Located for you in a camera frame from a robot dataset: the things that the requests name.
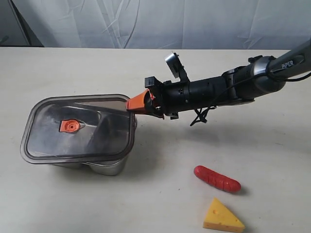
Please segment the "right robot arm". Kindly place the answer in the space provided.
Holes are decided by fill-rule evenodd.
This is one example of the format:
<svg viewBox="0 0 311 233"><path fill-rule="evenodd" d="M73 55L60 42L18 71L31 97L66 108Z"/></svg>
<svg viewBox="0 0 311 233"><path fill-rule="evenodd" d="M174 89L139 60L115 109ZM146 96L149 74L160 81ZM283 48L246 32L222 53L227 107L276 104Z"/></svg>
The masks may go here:
<svg viewBox="0 0 311 233"><path fill-rule="evenodd" d="M165 59L178 82L145 78L145 91L127 101L126 109L134 114L178 119L179 113L193 110L191 123L207 122L207 114L218 106L251 103L257 97L281 90L287 82L299 82L311 76L311 43L275 58L256 56L249 64L224 72L221 76L190 81L177 53Z"/></svg>

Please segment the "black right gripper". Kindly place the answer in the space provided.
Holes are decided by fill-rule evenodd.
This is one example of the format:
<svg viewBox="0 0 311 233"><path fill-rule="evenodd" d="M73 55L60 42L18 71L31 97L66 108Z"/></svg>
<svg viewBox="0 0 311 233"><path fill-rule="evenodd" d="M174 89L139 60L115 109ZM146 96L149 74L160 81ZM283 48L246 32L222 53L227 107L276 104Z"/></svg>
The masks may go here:
<svg viewBox="0 0 311 233"><path fill-rule="evenodd" d="M227 93L224 92L227 85L221 76L175 83L162 83L152 76L145 78L145 88L141 94L127 101L127 111L163 118L172 113L208 107L217 96L219 101L227 101Z"/></svg>

